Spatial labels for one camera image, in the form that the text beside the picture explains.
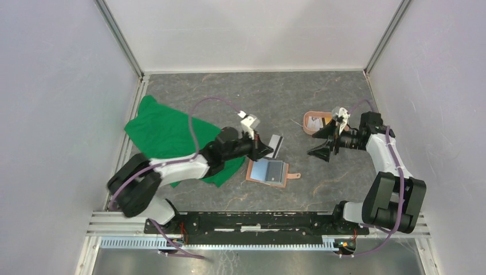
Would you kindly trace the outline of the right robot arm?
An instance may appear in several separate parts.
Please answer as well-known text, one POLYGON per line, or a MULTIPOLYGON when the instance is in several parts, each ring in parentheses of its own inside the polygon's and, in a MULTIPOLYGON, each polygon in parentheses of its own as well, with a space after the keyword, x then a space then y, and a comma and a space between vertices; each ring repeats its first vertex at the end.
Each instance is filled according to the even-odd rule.
POLYGON ((365 112, 358 128, 348 125, 349 114, 342 110, 329 123, 312 134, 323 139, 322 145, 308 155, 329 162, 341 149, 366 151, 371 156, 376 177, 361 203, 341 201, 331 218, 332 229, 345 234, 354 224, 367 225, 387 232, 412 233, 426 194, 426 184, 404 166, 396 149, 393 130, 378 112, 365 112))

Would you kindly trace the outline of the tan leather card holder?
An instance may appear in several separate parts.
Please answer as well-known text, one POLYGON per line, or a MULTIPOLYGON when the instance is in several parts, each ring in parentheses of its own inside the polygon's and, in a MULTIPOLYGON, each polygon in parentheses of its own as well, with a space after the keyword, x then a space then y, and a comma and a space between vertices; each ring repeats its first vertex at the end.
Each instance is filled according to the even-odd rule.
POLYGON ((301 173, 290 173, 289 164, 282 160, 262 158, 250 160, 245 179, 267 186, 285 188, 288 180, 300 179, 301 173))

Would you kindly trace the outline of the pink oval tray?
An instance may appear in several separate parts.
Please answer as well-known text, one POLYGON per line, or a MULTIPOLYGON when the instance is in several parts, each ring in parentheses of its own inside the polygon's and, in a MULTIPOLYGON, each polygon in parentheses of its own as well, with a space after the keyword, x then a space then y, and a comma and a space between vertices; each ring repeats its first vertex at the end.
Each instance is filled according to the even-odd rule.
POLYGON ((303 131, 321 139, 340 136, 345 130, 349 130, 349 118, 349 111, 341 107, 332 112, 308 111, 303 118, 303 131))

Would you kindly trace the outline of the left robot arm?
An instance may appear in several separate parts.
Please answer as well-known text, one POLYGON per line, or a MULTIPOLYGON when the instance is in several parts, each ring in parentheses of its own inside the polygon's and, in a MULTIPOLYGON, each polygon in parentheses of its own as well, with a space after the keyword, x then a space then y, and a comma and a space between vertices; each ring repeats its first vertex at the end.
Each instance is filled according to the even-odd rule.
POLYGON ((126 218, 147 218, 165 233, 174 233, 179 229, 180 218, 168 199, 156 198, 160 186, 209 178, 221 173, 227 161, 240 157, 257 161, 272 152, 273 148, 264 144, 257 132, 239 133, 225 127, 193 155, 149 159, 143 153, 136 154, 108 181, 108 208, 121 210, 126 218))

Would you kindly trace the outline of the white card with stripe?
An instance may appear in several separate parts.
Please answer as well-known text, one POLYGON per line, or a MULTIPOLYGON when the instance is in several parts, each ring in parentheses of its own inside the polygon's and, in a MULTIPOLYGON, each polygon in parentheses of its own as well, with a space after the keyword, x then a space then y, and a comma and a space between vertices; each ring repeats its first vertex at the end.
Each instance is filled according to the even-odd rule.
POLYGON ((272 159, 276 159, 277 158, 277 156, 279 154, 279 150, 281 148, 281 144, 283 142, 283 139, 284 138, 282 136, 280 136, 280 135, 272 135, 268 146, 270 146, 270 148, 273 149, 273 152, 271 152, 270 154, 268 154, 266 156, 267 158, 272 158, 272 159))

